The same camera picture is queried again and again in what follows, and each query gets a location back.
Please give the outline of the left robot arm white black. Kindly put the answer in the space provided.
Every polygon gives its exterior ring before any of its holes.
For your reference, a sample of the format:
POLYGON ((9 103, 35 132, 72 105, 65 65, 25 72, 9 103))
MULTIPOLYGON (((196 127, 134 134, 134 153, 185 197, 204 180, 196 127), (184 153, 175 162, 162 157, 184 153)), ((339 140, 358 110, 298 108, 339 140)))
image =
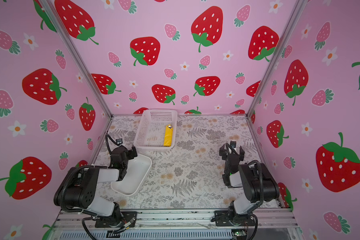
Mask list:
POLYGON ((111 164, 104 166, 73 167, 54 195, 54 204, 67 213, 84 213, 98 217, 112 227, 124 221, 119 204, 96 194, 97 184, 120 182, 127 175, 129 161, 136 158, 135 147, 130 150, 123 145, 110 152, 111 164))

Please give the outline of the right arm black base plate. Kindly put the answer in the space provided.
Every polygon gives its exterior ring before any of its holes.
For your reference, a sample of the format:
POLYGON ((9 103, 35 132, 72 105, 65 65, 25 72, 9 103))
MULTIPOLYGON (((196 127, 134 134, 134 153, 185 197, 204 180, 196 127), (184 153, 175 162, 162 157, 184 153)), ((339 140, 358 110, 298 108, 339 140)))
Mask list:
POLYGON ((254 227, 255 218, 250 215, 238 215, 228 210, 215 211, 211 222, 218 227, 254 227))

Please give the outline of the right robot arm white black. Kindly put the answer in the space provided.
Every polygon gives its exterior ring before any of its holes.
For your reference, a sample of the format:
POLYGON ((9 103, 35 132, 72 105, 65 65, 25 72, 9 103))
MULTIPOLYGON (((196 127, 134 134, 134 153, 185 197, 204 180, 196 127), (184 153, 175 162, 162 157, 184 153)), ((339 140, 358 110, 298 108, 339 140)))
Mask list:
POLYGON ((219 156, 225 161, 222 179, 230 189, 242 188, 244 194, 232 201, 227 210, 215 212, 211 220, 217 226, 240 226, 255 222, 254 211, 263 203, 276 200, 280 196, 279 187, 265 164, 253 160, 244 163, 245 151, 236 150, 236 142, 225 143, 219 149, 219 156))

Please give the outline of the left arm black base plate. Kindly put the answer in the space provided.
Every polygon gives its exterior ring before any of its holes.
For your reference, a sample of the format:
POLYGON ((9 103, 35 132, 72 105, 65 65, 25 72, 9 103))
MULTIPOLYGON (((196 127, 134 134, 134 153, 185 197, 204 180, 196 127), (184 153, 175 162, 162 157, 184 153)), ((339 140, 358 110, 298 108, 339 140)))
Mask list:
POLYGON ((133 228, 136 224, 138 212, 122 211, 110 217, 99 217, 95 228, 133 228))

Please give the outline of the white plastic perforated basket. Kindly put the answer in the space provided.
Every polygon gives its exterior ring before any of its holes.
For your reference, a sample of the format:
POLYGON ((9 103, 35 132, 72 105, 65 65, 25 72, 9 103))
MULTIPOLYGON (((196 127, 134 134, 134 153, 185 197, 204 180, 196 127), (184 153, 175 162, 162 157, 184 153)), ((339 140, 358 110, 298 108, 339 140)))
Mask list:
POLYGON ((134 146, 141 150, 169 151, 175 146, 178 112, 175 110, 145 110, 138 126, 134 146), (165 128, 173 126, 172 145, 164 147, 165 128))

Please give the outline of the yellow paper napkin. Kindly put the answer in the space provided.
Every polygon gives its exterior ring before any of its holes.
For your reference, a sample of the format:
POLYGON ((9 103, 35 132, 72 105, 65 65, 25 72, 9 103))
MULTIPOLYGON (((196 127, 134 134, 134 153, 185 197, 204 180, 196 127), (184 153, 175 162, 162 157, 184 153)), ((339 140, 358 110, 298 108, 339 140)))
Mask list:
POLYGON ((164 137, 164 147, 170 147, 172 145, 172 138, 173 138, 173 126, 167 125, 165 128, 165 137, 164 137))

